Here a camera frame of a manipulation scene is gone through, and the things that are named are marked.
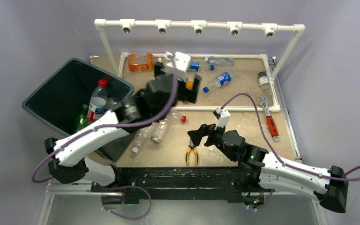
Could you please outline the red label bottle red cap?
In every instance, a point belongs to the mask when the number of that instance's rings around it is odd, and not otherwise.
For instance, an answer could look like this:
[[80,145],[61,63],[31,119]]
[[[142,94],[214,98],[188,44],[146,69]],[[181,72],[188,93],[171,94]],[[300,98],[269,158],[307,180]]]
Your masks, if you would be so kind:
[[172,125],[184,124],[187,120],[187,117],[185,115],[181,114],[174,108],[169,111],[167,117]]

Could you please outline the Pepsi bottle blue cap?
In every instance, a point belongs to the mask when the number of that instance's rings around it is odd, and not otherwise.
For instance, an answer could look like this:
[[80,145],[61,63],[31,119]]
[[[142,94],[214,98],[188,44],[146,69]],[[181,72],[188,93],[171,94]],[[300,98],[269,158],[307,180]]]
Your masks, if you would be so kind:
[[208,84],[205,87],[203,87],[202,90],[204,93],[215,92],[221,89],[223,86],[226,86],[227,84],[231,83],[238,77],[239,77],[239,73],[235,69],[223,72],[220,75],[214,77],[211,81],[209,81]]

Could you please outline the large crushed orange label bottle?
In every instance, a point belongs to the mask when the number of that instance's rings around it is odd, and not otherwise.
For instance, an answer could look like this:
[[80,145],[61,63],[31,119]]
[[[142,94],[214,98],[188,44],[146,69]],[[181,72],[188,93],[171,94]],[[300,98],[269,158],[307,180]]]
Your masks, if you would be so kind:
[[145,72],[154,69],[156,62],[161,62],[160,57],[152,53],[131,53],[128,55],[128,68],[131,72]]

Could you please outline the clear bottle silver cap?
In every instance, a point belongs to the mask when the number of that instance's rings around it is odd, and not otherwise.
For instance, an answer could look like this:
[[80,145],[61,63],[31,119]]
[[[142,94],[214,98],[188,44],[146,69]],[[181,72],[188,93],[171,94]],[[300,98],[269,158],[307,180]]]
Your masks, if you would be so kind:
[[171,126],[172,121],[170,119],[154,122],[151,129],[150,141],[156,145],[160,145],[164,141]]

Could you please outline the red label water bottle front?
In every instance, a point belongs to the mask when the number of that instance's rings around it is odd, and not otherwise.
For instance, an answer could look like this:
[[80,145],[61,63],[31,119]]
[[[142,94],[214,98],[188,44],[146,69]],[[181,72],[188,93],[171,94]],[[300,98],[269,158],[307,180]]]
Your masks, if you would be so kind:
[[106,112],[105,105],[108,99],[107,85],[108,81],[106,79],[100,79],[90,97],[87,118],[92,122],[100,119]]

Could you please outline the green plastic bottle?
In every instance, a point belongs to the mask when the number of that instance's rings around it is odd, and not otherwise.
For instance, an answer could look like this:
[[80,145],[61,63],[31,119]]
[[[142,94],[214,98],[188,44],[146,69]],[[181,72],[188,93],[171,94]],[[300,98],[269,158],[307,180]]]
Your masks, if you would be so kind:
[[90,124],[90,121],[87,117],[89,106],[86,104],[82,105],[82,110],[80,111],[78,118],[75,123],[75,132],[82,130]]

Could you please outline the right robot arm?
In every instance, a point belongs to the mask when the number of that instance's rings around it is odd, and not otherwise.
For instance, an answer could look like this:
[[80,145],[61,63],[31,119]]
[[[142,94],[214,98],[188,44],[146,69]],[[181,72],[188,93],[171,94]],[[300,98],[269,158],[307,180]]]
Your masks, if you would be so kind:
[[199,146],[203,137],[204,145],[214,145],[229,160],[246,170],[244,184],[247,189],[277,189],[304,195],[330,211],[346,212],[348,182],[345,172],[338,166],[329,169],[278,160],[273,152],[249,144],[236,130],[226,131],[214,124],[203,124],[197,130],[187,132],[194,146]]

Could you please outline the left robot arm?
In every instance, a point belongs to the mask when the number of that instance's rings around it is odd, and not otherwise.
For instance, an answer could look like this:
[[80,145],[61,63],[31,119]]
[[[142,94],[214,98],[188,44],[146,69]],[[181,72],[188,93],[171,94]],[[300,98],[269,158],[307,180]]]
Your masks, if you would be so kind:
[[165,119],[178,101],[195,103],[202,78],[195,75],[193,87],[187,88],[186,74],[192,64],[191,60],[165,63],[162,71],[145,88],[125,97],[77,133],[54,141],[51,145],[53,160],[48,163],[51,177],[62,184],[89,180],[110,192],[117,191],[121,179],[114,169],[87,156],[114,140]]

